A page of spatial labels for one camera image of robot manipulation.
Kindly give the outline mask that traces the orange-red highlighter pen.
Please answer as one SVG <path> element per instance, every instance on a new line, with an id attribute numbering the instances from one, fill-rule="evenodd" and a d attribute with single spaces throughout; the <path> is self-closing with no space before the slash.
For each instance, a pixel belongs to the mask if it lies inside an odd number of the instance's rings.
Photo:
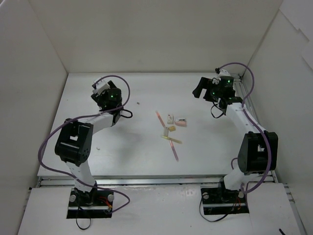
<path id="1" fill-rule="evenodd" d="M 163 122 L 163 120 L 162 120 L 162 118 L 161 118 L 161 115 L 159 114 L 158 111 L 156 111 L 156 115 L 157 115 L 157 117 L 158 117 L 158 119 L 159 119 L 159 121 L 160 121 L 162 127 L 165 128 L 166 125 L 165 125 L 165 123 Z"/>

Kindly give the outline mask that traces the yellow highlighter pen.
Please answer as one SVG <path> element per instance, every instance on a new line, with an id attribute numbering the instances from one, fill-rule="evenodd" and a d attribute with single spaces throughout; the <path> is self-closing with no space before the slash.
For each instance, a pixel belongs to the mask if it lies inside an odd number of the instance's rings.
<path id="1" fill-rule="evenodd" d="M 182 141 L 177 140 L 177 139 L 174 139 L 174 138 L 171 138 L 171 137 L 169 137 L 169 136 L 161 135 L 161 137 L 162 137 L 163 139 L 166 139 L 166 140 L 169 140 L 169 141 L 172 141 L 172 142 L 175 142 L 175 143 L 182 144 Z"/>

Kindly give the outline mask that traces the pink highlighter pen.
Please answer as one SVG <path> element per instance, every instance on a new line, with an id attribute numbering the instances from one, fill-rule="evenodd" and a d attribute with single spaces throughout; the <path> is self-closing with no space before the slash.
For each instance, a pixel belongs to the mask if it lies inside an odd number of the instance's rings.
<path id="1" fill-rule="evenodd" d="M 176 161 L 179 162 L 179 158 L 178 158 L 178 155 L 177 155 L 177 152 L 175 150 L 175 147 L 174 147 L 172 140 L 169 140 L 169 142 L 170 142 L 170 146 L 171 146 L 171 149 L 173 151 L 174 157 L 175 157 Z"/>

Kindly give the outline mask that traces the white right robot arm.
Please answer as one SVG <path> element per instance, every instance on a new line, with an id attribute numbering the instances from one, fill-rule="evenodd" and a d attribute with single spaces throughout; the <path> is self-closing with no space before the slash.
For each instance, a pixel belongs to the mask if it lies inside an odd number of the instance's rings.
<path id="1" fill-rule="evenodd" d="M 248 194 L 260 186 L 268 173 L 276 168 L 278 136 L 263 128 L 250 114 L 243 99 L 236 96 L 234 78 L 202 77 L 192 94 L 212 102 L 224 116 L 227 116 L 243 135 L 237 156 L 237 166 L 223 178 L 224 185 L 216 190 L 217 198 L 223 202 L 234 196 L 234 190 Z"/>

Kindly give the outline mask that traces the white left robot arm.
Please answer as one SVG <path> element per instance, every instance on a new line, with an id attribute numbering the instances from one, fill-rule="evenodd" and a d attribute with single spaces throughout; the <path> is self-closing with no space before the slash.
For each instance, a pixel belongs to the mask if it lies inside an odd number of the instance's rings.
<path id="1" fill-rule="evenodd" d="M 108 111 L 108 113 L 70 122 L 61 129 L 55 145 L 55 154 L 66 163 L 71 174 L 76 177 L 74 189 L 80 193 L 80 200 L 88 206 L 96 203 L 98 199 L 98 193 L 94 188 L 96 180 L 91 174 L 88 163 L 92 136 L 118 122 L 122 94 L 112 81 L 102 81 L 95 85 L 91 98 L 97 103 L 101 112 Z"/>

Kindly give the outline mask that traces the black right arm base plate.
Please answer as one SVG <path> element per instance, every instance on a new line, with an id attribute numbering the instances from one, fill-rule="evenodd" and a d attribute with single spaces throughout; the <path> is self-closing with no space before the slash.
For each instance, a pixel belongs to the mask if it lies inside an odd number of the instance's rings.
<path id="1" fill-rule="evenodd" d="M 221 188 L 201 188 L 201 209 L 204 215 L 249 214 L 241 191 Z"/>

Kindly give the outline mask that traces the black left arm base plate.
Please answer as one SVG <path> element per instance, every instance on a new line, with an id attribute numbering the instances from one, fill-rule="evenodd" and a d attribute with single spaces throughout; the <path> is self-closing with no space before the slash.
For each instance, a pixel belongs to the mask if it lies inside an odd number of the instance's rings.
<path id="1" fill-rule="evenodd" d="M 72 188 L 67 207 L 67 219 L 111 218 L 114 193 L 107 190 L 91 191 L 91 198 Z"/>

